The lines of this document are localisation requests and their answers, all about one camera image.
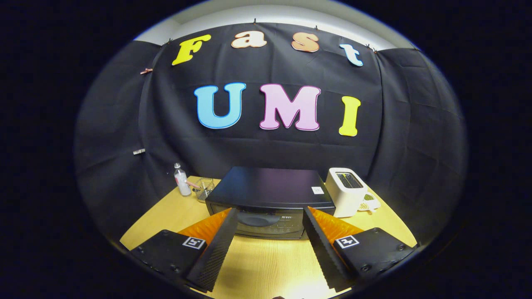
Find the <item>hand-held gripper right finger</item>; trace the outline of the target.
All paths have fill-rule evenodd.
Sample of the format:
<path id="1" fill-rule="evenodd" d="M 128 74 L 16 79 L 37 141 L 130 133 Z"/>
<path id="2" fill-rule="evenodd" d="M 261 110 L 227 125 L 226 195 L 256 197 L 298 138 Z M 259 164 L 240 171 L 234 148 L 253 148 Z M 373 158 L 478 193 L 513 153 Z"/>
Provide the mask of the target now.
<path id="1" fill-rule="evenodd" d="M 378 227 L 360 229 L 306 207 L 303 226 L 329 288 L 361 291 L 384 278 L 415 248 Z"/>

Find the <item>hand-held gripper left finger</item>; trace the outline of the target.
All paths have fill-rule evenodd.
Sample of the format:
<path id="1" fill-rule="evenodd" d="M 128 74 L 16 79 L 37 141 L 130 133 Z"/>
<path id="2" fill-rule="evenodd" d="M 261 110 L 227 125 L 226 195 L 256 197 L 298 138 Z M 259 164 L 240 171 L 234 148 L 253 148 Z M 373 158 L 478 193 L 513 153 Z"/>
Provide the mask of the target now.
<path id="1" fill-rule="evenodd" d="M 156 276 L 201 292 L 211 292 L 237 229 L 235 208 L 228 208 L 178 233 L 161 230 L 130 251 Z"/>

